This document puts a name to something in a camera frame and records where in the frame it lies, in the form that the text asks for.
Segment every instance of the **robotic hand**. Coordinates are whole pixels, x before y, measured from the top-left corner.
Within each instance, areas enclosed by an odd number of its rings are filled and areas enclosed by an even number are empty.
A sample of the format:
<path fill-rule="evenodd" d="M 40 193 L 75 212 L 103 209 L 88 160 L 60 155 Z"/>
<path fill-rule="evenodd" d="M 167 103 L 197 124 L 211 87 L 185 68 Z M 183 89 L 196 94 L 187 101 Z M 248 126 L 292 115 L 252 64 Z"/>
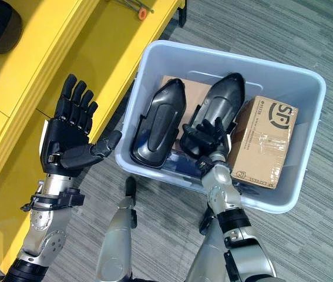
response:
<path fill-rule="evenodd" d="M 76 81 L 73 74 L 67 77 L 55 115 L 44 124 L 40 159 L 46 178 L 39 182 L 31 202 L 21 208 L 31 211 L 31 226 L 3 282 L 42 281 L 66 241 L 71 207 L 84 201 L 84 195 L 73 187 L 74 179 L 84 167 L 109 156 L 122 136 L 115 130 L 95 145 L 88 143 L 97 103 L 90 103 L 91 90 L 84 93 L 84 81 L 75 86 Z"/>
<path fill-rule="evenodd" d="M 203 120 L 194 131 L 186 125 L 184 131 L 204 151 L 197 166 L 208 197 L 208 216 L 203 221 L 206 238 L 186 282 L 227 281 L 227 278 L 231 282 L 285 281 L 276 278 L 272 262 L 245 214 L 240 193 L 231 182 L 226 163 L 230 130 L 223 130 L 218 117 L 214 126 Z"/>

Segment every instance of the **silver robotic forearm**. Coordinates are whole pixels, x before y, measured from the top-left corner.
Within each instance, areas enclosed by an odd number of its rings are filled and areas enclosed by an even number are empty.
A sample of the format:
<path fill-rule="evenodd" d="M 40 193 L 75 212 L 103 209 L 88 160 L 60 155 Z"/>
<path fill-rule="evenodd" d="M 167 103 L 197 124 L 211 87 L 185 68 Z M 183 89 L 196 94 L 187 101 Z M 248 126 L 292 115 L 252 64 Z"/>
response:
<path fill-rule="evenodd" d="M 211 158 L 216 163 L 201 182 L 207 192 L 208 205 L 217 219 L 212 219 L 186 281 L 196 281 L 199 277 L 208 279 L 202 281 L 227 281 L 228 277 L 223 278 L 217 266 L 226 266 L 229 281 L 284 281 L 275 278 L 272 262 L 245 215 L 239 192 L 232 184 L 224 156 L 216 153 Z M 217 242 L 217 236 L 223 239 L 221 243 Z"/>
<path fill-rule="evenodd" d="M 38 196 L 56 199 L 60 192 L 73 186 L 73 180 L 72 177 L 47 174 L 45 181 L 40 184 Z M 49 210 L 51 204 L 37 200 L 31 205 L 31 225 L 17 258 L 49 267 L 65 244 L 71 208 Z"/>

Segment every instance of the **yellow cabinet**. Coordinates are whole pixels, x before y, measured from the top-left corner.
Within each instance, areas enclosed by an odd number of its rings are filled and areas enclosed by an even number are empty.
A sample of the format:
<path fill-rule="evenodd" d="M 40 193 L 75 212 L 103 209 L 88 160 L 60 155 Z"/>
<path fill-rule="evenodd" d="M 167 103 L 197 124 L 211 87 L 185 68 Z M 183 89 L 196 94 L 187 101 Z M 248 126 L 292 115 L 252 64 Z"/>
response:
<path fill-rule="evenodd" d="M 0 55 L 0 270 L 6 272 L 29 227 L 20 206 L 43 178 L 38 143 L 69 73 L 99 104 L 95 142 L 131 84 L 142 52 L 184 0 L 142 0 L 144 21 L 116 1 L 8 0 L 23 19 L 13 50 Z"/>
<path fill-rule="evenodd" d="M 38 180 L 44 178 L 38 147 L 45 119 L 45 115 L 34 111 L 0 173 L 0 270 L 3 272 L 14 262 L 29 228 L 28 213 L 20 207 L 29 203 Z"/>

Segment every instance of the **light blue plastic bin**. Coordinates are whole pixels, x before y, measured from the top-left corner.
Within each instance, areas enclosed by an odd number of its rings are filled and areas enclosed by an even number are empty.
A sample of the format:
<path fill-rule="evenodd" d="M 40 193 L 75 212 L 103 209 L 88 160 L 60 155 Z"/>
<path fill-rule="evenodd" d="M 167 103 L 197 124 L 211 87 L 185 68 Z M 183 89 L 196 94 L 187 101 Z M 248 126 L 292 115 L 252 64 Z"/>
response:
<path fill-rule="evenodd" d="M 171 41 L 155 41 L 146 48 L 140 62 L 123 122 L 123 136 L 115 150 L 116 161 L 128 172 L 204 193 L 199 179 L 135 163 L 130 157 L 130 147 L 140 115 L 147 113 L 164 75 L 212 85 L 230 72 L 239 72 L 245 78 L 246 100 L 261 95 L 299 109 L 276 189 L 253 186 L 251 193 L 242 195 L 245 206 L 285 213 L 298 201 L 325 96 L 325 81 L 307 69 Z"/>

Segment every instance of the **robot leg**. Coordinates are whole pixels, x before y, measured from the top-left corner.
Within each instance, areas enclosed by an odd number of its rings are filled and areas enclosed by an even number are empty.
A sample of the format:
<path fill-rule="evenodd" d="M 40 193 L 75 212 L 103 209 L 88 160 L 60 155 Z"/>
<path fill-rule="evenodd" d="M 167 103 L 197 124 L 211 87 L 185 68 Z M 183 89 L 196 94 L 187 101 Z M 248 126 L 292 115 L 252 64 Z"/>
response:
<path fill-rule="evenodd" d="M 126 197 L 110 222 L 96 269 L 96 282 L 128 282 L 132 279 L 131 228 L 136 227 L 136 183 L 126 180 Z"/>

